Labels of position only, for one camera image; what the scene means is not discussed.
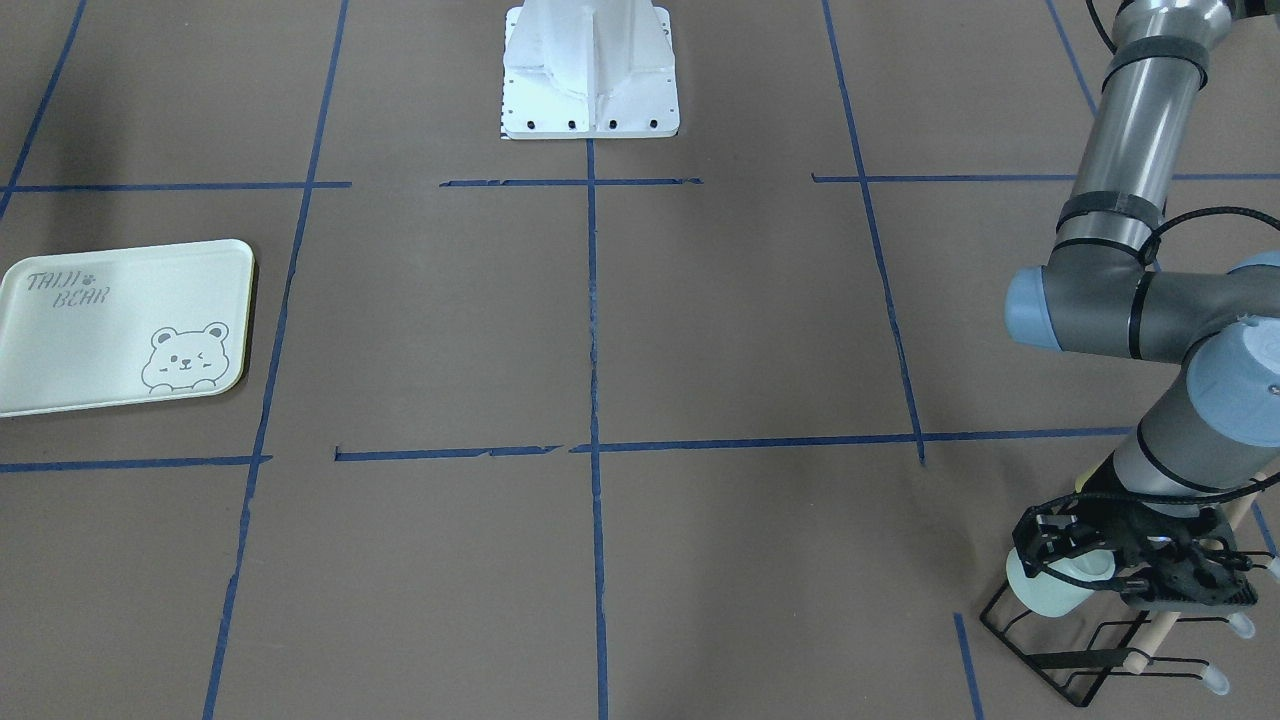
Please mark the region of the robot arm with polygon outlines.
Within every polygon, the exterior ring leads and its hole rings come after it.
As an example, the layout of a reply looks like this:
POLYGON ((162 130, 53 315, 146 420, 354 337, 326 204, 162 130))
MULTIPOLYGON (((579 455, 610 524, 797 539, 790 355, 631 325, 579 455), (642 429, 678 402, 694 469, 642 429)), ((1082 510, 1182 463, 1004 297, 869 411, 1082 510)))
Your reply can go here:
POLYGON ((1169 187, 1211 50, 1275 1, 1125 1, 1089 142, 1043 266, 1005 300, 1019 343, 1179 366, 1178 378, 1071 497, 1029 509, 1007 583, 1061 618, 1097 592, 1134 609, 1256 602, 1222 505, 1277 457, 1277 255, 1230 272, 1153 272, 1169 187))

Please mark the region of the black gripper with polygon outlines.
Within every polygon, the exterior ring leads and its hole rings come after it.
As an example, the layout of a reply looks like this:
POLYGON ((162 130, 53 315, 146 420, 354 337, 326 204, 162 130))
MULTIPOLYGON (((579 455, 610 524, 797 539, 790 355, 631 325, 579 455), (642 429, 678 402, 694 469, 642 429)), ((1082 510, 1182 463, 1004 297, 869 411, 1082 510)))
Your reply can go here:
POLYGON ((1029 507, 1012 528, 1012 547, 1028 577, 1092 550, 1111 553, 1110 578, 1076 585, 1114 592, 1134 609, 1249 609, 1260 601, 1247 577, 1257 565, 1235 546, 1220 509, 1222 501, 1242 496, 1240 491, 1172 498, 1083 492, 1075 500, 1029 507))

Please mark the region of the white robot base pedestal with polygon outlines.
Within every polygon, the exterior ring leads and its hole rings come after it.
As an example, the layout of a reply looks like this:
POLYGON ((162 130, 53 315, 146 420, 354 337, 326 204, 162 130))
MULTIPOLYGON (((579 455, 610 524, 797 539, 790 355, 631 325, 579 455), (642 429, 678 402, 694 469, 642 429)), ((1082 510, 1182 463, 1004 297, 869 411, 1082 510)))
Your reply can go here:
POLYGON ((671 14, 652 1, 525 1, 503 22, 500 136, 668 138, 681 110, 671 14))

